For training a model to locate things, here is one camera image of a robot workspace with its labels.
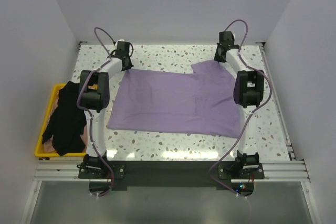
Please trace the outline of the purple t shirt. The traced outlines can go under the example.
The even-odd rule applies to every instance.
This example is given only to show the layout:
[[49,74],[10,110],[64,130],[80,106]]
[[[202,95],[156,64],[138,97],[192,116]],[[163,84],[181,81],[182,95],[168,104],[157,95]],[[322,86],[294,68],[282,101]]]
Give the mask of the purple t shirt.
[[107,127],[237,138],[239,106],[235,78],[214,60],[191,66],[192,73],[131,69],[120,83]]

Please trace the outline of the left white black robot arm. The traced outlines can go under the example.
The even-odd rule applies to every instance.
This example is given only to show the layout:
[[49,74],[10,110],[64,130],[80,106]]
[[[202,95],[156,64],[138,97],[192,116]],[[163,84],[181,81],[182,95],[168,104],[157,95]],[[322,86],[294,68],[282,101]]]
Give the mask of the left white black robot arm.
[[87,120],[89,157],[101,158],[106,153],[104,115],[110,102],[109,80],[119,72],[133,67],[134,48],[130,42],[118,40],[106,61],[94,70],[83,70],[80,75],[77,107],[84,111]]

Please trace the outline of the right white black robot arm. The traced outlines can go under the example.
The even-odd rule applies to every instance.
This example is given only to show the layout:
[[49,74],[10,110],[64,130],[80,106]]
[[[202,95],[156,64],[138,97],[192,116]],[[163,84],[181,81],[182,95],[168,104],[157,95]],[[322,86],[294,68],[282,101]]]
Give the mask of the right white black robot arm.
[[219,33],[219,42],[214,60],[228,63],[236,73],[233,91],[234,102],[241,107],[242,133],[240,134],[237,154],[234,161],[234,173],[246,178],[259,166],[256,144],[257,118],[254,109],[261,105],[264,98],[264,76],[249,66],[246,59],[238,54],[234,34],[230,31]]

